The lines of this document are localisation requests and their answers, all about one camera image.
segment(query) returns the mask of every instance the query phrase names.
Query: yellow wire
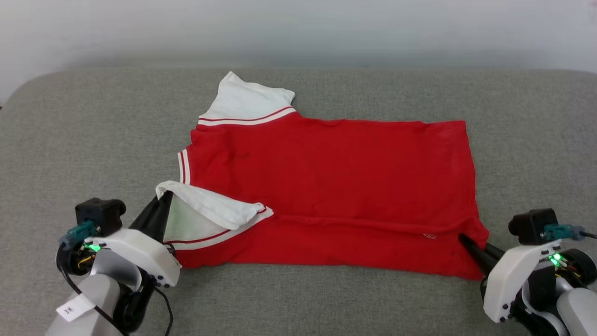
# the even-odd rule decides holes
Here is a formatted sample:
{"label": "yellow wire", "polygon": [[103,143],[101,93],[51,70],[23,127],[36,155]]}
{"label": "yellow wire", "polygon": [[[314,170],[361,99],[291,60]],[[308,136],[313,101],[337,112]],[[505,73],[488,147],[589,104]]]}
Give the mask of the yellow wire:
{"label": "yellow wire", "polygon": [[94,256],[94,255],[90,255],[90,256],[88,256],[87,258],[85,258],[85,259],[81,260],[80,262],[78,262],[76,266],[77,266],[78,268],[81,268],[81,264],[83,264],[84,262],[87,262],[87,261],[89,261],[89,260],[91,260],[91,259],[93,259],[93,258],[95,258],[95,257],[96,257],[96,256]]}

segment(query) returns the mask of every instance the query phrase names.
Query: white label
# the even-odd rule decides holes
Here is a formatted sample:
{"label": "white label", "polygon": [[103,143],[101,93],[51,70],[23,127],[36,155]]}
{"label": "white label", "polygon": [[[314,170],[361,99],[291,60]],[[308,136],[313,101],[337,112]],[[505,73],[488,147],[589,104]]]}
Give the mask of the white label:
{"label": "white label", "polygon": [[89,301],[83,294],[77,295],[74,299],[56,308],[56,311],[67,322],[73,321],[77,317],[83,315],[86,311],[93,309],[96,305]]}

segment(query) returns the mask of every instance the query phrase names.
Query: white background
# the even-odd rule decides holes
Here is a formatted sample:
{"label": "white background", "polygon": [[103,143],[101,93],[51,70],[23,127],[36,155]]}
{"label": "white background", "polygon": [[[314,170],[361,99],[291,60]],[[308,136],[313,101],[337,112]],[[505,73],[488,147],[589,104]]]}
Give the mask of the white background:
{"label": "white background", "polygon": [[104,66],[597,72],[597,0],[1,0],[0,103]]}

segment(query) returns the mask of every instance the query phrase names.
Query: green led light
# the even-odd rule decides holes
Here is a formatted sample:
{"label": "green led light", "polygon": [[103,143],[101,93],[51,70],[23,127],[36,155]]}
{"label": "green led light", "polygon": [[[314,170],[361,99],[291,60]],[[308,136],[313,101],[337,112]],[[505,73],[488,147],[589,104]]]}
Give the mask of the green led light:
{"label": "green led light", "polygon": [[93,250],[95,252],[99,251],[101,249],[101,247],[97,246],[97,245],[92,245],[92,244],[85,244],[85,247]]}

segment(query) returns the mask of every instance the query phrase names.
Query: gray fabric surface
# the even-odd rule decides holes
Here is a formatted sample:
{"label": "gray fabric surface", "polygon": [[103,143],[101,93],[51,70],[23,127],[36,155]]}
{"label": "gray fabric surface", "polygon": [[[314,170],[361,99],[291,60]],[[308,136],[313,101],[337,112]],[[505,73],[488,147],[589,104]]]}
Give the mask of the gray fabric surface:
{"label": "gray fabric surface", "polygon": [[[47,75],[0,111],[0,334],[41,335],[69,288],[54,266],[74,206],[120,198],[125,225],[177,179],[224,69],[104,69]],[[512,215],[553,207],[597,231],[597,76],[568,71],[239,69],[294,90],[305,116],[467,121],[490,242],[516,245]],[[597,243],[580,247],[597,256]],[[476,282],[357,267],[224,265],[184,270],[166,290],[173,335],[525,334],[484,315]],[[168,322],[155,295],[142,335]]]}

